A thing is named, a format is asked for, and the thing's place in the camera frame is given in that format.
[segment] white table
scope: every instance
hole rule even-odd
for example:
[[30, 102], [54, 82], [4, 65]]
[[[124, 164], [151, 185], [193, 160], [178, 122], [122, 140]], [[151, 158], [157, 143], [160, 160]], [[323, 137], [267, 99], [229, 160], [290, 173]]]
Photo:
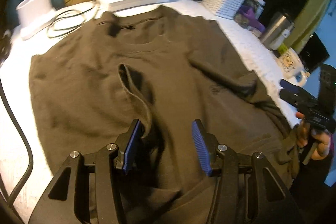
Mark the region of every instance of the white table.
[[[92, 4], [82, 3], [74, 5], [75, 9], [86, 10]], [[232, 45], [241, 56], [242, 61], [249, 70], [255, 70], [260, 79], [267, 87], [268, 94], [282, 110], [291, 126], [298, 123], [295, 118], [295, 109], [278, 97], [279, 80], [282, 78], [280, 68], [275, 62], [275, 57], [268, 51], [251, 32], [242, 29], [236, 22], [214, 16], [200, 3], [192, 0], [172, 0], [166, 3], [181, 14], [190, 16], [203, 16], [205, 19], [217, 20], [221, 29]], [[158, 5], [147, 5], [117, 12], [118, 16], [129, 16], [147, 12]], [[93, 16], [94, 10], [88, 12], [86, 17]], [[72, 18], [59, 22], [65, 26], [77, 25], [81, 17]], [[12, 37], [12, 50], [9, 58], [0, 69], [0, 76], [4, 91], [13, 110], [16, 119], [22, 127], [33, 151], [34, 168], [26, 185], [24, 185], [19, 196], [14, 202], [18, 213], [25, 223], [42, 195], [44, 189], [52, 178], [47, 165], [42, 147], [38, 140], [34, 115], [30, 102], [28, 75], [31, 57], [35, 54], [43, 54], [61, 38], [48, 39], [46, 29], [42, 30], [27, 41], [22, 41], [17, 28]], [[8, 193], [25, 172], [28, 164], [26, 148], [12, 124], [2, 102], [0, 102], [0, 174]]]

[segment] purple cloth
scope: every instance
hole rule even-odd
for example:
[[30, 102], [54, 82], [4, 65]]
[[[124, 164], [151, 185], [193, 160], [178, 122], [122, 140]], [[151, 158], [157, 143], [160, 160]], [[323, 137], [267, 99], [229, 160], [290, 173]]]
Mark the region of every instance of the purple cloth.
[[239, 8], [238, 13], [240, 13], [249, 20], [249, 26], [258, 29], [262, 33], [265, 31], [265, 26], [254, 18], [254, 12], [252, 7], [242, 5]]

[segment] yellow curtain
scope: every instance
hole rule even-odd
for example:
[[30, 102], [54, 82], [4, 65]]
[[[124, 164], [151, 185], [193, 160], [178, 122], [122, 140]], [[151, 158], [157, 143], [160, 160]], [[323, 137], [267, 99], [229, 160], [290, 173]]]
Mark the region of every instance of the yellow curtain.
[[295, 19], [294, 30], [284, 40], [286, 47], [293, 48], [297, 53], [301, 52], [324, 17], [330, 0], [307, 0], [305, 7]]

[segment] black handheld device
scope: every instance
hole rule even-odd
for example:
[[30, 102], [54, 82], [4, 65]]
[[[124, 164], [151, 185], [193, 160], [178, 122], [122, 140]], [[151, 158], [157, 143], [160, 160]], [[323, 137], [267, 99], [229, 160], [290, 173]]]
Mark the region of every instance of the black handheld device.
[[[282, 79], [280, 85], [283, 87], [279, 92], [280, 98], [301, 112], [312, 128], [317, 132], [324, 130], [328, 130], [330, 133], [335, 132], [336, 121], [333, 115], [336, 106], [336, 69], [334, 67], [326, 64], [321, 65], [318, 98], [286, 80]], [[308, 164], [317, 146], [317, 142], [312, 143], [303, 164]]]

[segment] white mug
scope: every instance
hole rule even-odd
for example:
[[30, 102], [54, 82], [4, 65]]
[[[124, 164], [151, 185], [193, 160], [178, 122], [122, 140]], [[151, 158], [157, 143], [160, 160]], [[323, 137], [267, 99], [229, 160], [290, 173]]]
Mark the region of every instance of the white mug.
[[283, 76], [287, 79], [301, 73], [301, 81], [297, 83], [298, 86], [304, 86], [307, 82], [309, 73], [305, 71], [300, 58], [292, 48], [289, 48], [278, 58], [278, 65], [282, 69]]

